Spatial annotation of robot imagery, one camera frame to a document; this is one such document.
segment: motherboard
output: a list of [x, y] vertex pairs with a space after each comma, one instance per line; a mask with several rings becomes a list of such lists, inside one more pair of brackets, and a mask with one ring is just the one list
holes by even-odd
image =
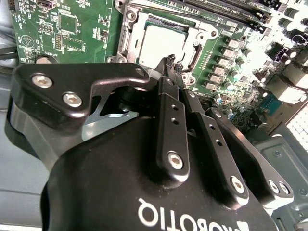
[[306, 100], [307, 4], [9, 0], [20, 62], [133, 62], [155, 75], [173, 54], [185, 87], [213, 99], [242, 132], [262, 123], [260, 113]]

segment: capacitor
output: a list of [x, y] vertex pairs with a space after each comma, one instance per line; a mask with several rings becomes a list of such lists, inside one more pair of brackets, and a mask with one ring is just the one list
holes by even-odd
[[234, 85], [230, 82], [226, 82], [225, 87], [228, 91], [232, 91], [234, 89]]
[[303, 11], [299, 11], [299, 10], [292, 9], [292, 8], [290, 8], [289, 10], [290, 10], [290, 12], [289, 12], [288, 16], [290, 18], [293, 18], [297, 21], [300, 21], [300, 20], [305, 18], [305, 14], [304, 14]]
[[242, 70], [246, 70], [249, 67], [249, 63], [245, 62], [243, 59], [237, 61], [237, 64]]
[[219, 94], [215, 95], [215, 101], [217, 103], [221, 103], [222, 102], [221, 96]]
[[288, 65], [290, 62], [291, 62], [291, 59], [288, 58], [288, 56], [283, 56], [281, 58], [281, 62], [284, 64], [284, 65]]
[[248, 58], [248, 59], [252, 59], [254, 56], [254, 53], [252, 50], [250, 49], [246, 49], [243, 54]]
[[228, 119], [232, 119], [234, 114], [231, 109], [226, 110], [226, 115]]
[[287, 31], [291, 31], [295, 29], [295, 23], [286, 19], [283, 24], [282, 24], [283, 28], [286, 29]]
[[294, 50], [292, 50], [292, 49], [288, 49], [285, 52], [285, 54], [288, 55], [290, 58], [294, 58], [297, 55], [297, 53]]
[[257, 87], [257, 90], [262, 97], [267, 97], [268, 93], [262, 87]]
[[236, 70], [231, 72], [231, 76], [233, 77], [234, 81], [239, 81], [242, 77], [241, 74]]
[[260, 72], [255, 73], [255, 77], [261, 82], [264, 83], [266, 78]]

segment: integrated circuit chip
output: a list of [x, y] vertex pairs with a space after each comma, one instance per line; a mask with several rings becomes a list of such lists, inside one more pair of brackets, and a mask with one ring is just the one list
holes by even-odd
[[243, 95], [243, 98], [244, 99], [248, 99], [250, 97], [250, 94], [248, 94], [248, 93], [245, 93], [244, 95]]
[[248, 77], [247, 76], [242, 76], [242, 78], [240, 79], [241, 81], [245, 82], [248, 80]]
[[222, 57], [218, 57], [216, 59], [216, 61], [217, 61], [217, 64], [220, 65], [220, 66], [226, 66], [230, 63], [229, 59], [225, 59], [225, 58], [222, 58]]
[[219, 66], [214, 66], [213, 67], [213, 72], [216, 74], [216, 75], [224, 75], [225, 74], [225, 69], [223, 67], [219, 67]]
[[60, 14], [59, 15], [59, 29], [67, 32], [76, 33], [77, 31], [77, 19], [75, 17]]
[[221, 77], [213, 74], [208, 75], [208, 79], [214, 83], [220, 83]]
[[221, 54], [223, 56], [226, 56], [228, 58], [233, 58], [234, 56], [237, 55], [237, 51], [234, 51], [234, 50], [231, 50], [231, 49], [228, 49], [228, 48], [222, 48], [221, 49]]
[[240, 46], [240, 42], [232, 38], [228, 38], [226, 44], [232, 48], [239, 48]]

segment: electronic component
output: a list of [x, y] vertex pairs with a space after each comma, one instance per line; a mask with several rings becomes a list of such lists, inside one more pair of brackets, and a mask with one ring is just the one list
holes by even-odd
[[292, 50], [292, 49], [288, 49], [285, 52], [285, 54], [288, 55], [290, 58], [294, 58], [297, 55], [297, 53], [294, 50]]
[[234, 89], [234, 85], [233, 85], [231, 82], [227, 81], [227, 82], [225, 83], [225, 88], [226, 88], [228, 91], [232, 91], [232, 90]]
[[287, 11], [289, 11], [288, 16], [297, 21], [301, 21], [305, 18], [305, 13], [303, 11], [299, 11], [292, 8], [289, 8]]
[[260, 72], [255, 73], [255, 77], [261, 82], [264, 83], [266, 78]]
[[222, 77], [221, 76], [217, 76], [217, 75], [214, 75], [214, 74], [209, 74], [208, 75], [208, 79], [214, 83], [220, 83]]
[[225, 69], [224, 69], [223, 67], [214, 66], [214, 67], [213, 67], [213, 72], [214, 72], [216, 75], [223, 76], [223, 75], [225, 74]]
[[58, 0], [37, 0], [38, 7], [51, 10], [57, 6]]
[[243, 81], [243, 82], [245, 82], [245, 81], [248, 80], [248, 77], [247, 77], [247, 76], [242, 76], [240, 80]]
[[285, 19], [284, 22], [282, 23], [282, 26], [287, 31], [291, 31], [295, 29], [296, 24], [288, 19]]
[[289, 64], [283, 74], [297, 87], [308, 88], [308, 71], [306, 68]]
[[231, 76], [233, 77], [234, 81], [238, 81], [242, 77], [242, 75], [238, 71], [236, 71], [236, 70], [233, 70], [231, 72]]
[[217, 61], [217, 64], [220, 66], [227, 66], [230, 63], [229, 59], [225, 59], [223, 57], [218, 57], [216, 61]]
[[254, 53], [252, 50], [250, 49], [246, 49], [244, 50], [243, 54], [248, 58], [248, 59], [252, 59], [254, 57]]
[[205, 83], [205, 88], [209, 90], [216, 90], [216, 85], [212, 83]]
[[251, 94], [244, 93], [243, 98], [244, 98], [244, 99], [248, 99], [248, 98], [250, 97], [250, 95], [251, 95]]
[[234, 50], [231, 50], [231, 49], [228, 49], [228, 48], [222, 48], [221, 49], [221, 54], [223, 55], [223, 56], [226, 56], [226, 57], [228, 57], [228, 58], [233, 58], [234, 56], [236, 56], [237, 55], [237, 51], [234, 51]]
[[217, 103], [221, 103], [221, 102], [222, 102], [222, 98], [220, 97], [219, 94], [215, 95], [214, 98], [215, 98], [215, 101], [216, 101]]
[[234, 113], [231, 109], [226, 110], [226, 115], [228, 119], [232, 119], [234, 117]]
[[268, 93], [262, 87], [257, 87], [257, 90], [262, 97], [267, 97]]
[[275, 43], [273, 49], [269, 53], [269, 57], [276, 63], [282, 62], [283, 64], [288, 65], [291, 62], [291, 59], [286, 56], [287, 51], [288, 48], [279, 43]]
[[235, 49], [240, 47], [240, 42], [232, 38], [228, 38], [226, 41], [226, 44], [227, 46], [235, 48]]
[[306, 97], [306, 93], [302, 90], [294, 88], [283, 81], [278, 75], [275, 75], [267, 84], [267, 88], [275, 95], [275, 97], [283, 102], [295, 104]]
[[243, 59], [238, 60], [236, 63], [242, 70], [247, 70], [249, 68], [249, 63], [245, 62]]

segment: gray metal panel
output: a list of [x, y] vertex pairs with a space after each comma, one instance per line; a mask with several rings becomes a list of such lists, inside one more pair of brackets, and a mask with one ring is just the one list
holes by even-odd
[[294, 202], [275, 210], [272, 218], [281, 231], [295, 231], [294, 225], [308, 218], [308, 155], [285, 125], [280, 125], [273, 134], [283, 137], [270, 138], [255, 147], [294, 191]]

